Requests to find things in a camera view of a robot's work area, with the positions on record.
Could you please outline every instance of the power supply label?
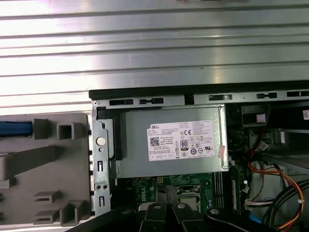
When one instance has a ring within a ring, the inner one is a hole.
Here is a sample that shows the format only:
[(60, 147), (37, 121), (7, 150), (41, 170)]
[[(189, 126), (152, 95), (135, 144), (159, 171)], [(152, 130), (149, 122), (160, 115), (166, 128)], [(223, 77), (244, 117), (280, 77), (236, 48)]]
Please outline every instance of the power supply label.
[(147, 138), (149, 161), (215, 156), (212, 121), (152, 124)]

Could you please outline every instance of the cable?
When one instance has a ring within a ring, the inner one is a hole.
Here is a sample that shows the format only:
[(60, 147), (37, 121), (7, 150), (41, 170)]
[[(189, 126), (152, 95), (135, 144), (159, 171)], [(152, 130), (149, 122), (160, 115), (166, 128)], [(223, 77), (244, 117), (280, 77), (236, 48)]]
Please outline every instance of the cable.
[[(302, 190), (305, 190), (306, 189), (306, 185), (307, 184), (309, 184), (309, 180), (303, 180), (303, 181), (299, 181), (298, 183), (297, 183), (299, 186), (300, 186), (300, 188), (302, 189)], [(286, 189), (284, 189), (283, 191), (281, 191), (278, 195), (277, 195), (277, 197), (276, 197), (276, 199), (274, 200), (274, 204), (265, 212), (265, 214), (263, 215), (263, 218), (262, 218), (262, 222), (264, 223), (264, 224), (266, 224), (266, 225), (268, 225), (269, 226), (269, 215), (270, 215), (270, 213), (273, 211), (273, 210), (276, 210), (276, 212), (278, 211), (278, 207), (276, 206), (277, 204), (278, 204), (278, 202), (280, 202), (282, 199), (286, 199), (286, 197), (288, 196), (288, 195), (290, 195), (291, 193), (294, 193), (293, 194), (293, 196), (296, 194), (296, 191), (295, 191), (295, 189), (293, 188), (293, 186), (289, 186), (289, 187), (287, 187)]]
[[(309, 180), (305, 180), (305, 181), (300, 181), (298, 182), (299, 184), (299, 187), (302, 189), (302, 190), (306, 190), (309, 188)], [(295, 196), (297, 194), (297, 192), (293, 189), (293, 188), (290, 188), (288, 189), (288, 191), (286, 191), (284, 194), (282, 194), (281, 196), (278, 196), (275, 201), (274, 201), (274, 205), (273, 207), (269, 208), (269, 212), (267, 212), (267, 214), (269, 214), (269, 219), (268, 219), (268, 225), (270, 227), (273, 227), (274, 226), (274, 220), (275, 220), (275, 216), (276, 216), (276, 213), (278, 211), (278, 209), (287, 201), (289, 200), (291, 197)], [(301, 213), (301, 210), (302, 210), (302, 205), (303, 205), (303, 202), (300, 203), (299, 205), (299, 208), (298, 208), (298, 211), (295, 215), (295, 217), (299, 217), (300, 213)]]
[(255, 208), (255, 207), (268, 207), (270, 206), (271, 204), (273, 203), (272, 200), (270, 201), (265, 201), (265, 202), (252, 202), (252, 201), (246, 201), (246, 206), (247, 207), (252, 207), (252, 208)]
[(262, 185), (261, 185), (261, 189), (260, 189), (260, 191), (258, 192), (258, 194), (257, 194), (251, 201), (254, 201), (258, 196), (261, 195), (263, 188), (264, 188), (264, 175), (262, 175)]
[(247, 209), (250, 208), (265, 208), (265, 207), (269, 207), (271, 204), (261, 204), (261, 205), (247, 205)]
[[(249, 148), (247, 151), (246, 151), (246, 155), (247, 157), (249, 157), (249, 159), (251, 160), (253, 158), (253, 155), (256, 151), (256, 149), (258, 148), (260, 142), (262, 141), (262, 138), (263, 138), (263, 135), (265, 133), (265, 128), (262, 128), (261, 129), (261, 132), (259, 133), (258, 135), (258, 138), (256, 140), (256, 143), (251, 147)], [(299, 207), (299, 210), (297, 211), (297, 213), (295, 214), (295, 216), (287, 221), (286, 223), (284, 223), (283, 225), (279, 226), (278, 229), (286, 229), (286, 227), (290, 227), (300, 216), (300, 214), (302, 213), (302, 211), (304, 210), (304, 195), (302, 193), (302, 190), (301, 188), (298, 186), (298, 184), (291, 178), (289, 177), (288, 175), (284, 174), (282, 172), (282, 170), (277, 166), (275, 165), (275, 167), (272, 167), (272, 168), (267, 168), (267, 169), (257, 169), (255, 167), (253, 167), (250, 163), (250, 161), (248, 161), (248, 167), (250, 170), (252, 170), (253, 172), (255, 173), (259, 173), (259, 174), (262, 174), (262, 175), (265, 175), (265, 174), (277, 174), (279, 176), (281, 176), (283, 179), (285, 179), (294, 189), (295, 191), (298, 193), (299, 195), (299, 198), (300, 198), (300, 201), (301, 201), (301, 204), (300, 204), (300, 207)]]
[(258, 200), (258, 201), (254, 201), (254, 202), (273, 202), (275, 199), (271, 198), (271, 197), (266, 197), (263, 200)]

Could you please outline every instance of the qr code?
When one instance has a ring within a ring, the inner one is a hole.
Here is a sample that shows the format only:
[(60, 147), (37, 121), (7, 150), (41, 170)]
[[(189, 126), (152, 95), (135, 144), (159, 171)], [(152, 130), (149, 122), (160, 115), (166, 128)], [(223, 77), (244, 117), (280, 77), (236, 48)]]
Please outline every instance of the qr code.
[(309, 120), (309, 110), (304, 110), (303, 115), (304, 115), (304, 120)]
[(150, 138), (150, 146), (160, 146), (159, 137)]

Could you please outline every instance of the blue plastic part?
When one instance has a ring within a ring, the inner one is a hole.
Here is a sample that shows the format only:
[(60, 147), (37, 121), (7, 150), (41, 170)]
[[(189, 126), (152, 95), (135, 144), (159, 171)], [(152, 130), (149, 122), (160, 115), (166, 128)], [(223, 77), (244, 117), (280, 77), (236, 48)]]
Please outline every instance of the blue plastic part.
[(31, 135), (32, 122), (0, 121), (0, 137)]
[(257, 222), (257, 223), (262, 224), (261, 220), (258, 219), (256, 216), (254, 216), (254, 215), (251, 214), (251, 213), (249, 214), (249, 218), (250, 218), (252, 221), (255, 221), (255, 222)]

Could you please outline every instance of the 80 plus logo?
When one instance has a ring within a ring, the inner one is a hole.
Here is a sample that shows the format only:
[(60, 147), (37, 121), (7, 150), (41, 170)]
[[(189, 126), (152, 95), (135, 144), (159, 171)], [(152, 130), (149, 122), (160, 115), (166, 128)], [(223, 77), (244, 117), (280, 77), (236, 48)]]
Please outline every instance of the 80 plus logo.
[(180, 150), (181, 151), (189, 150), (188, 140), (180, 140)]

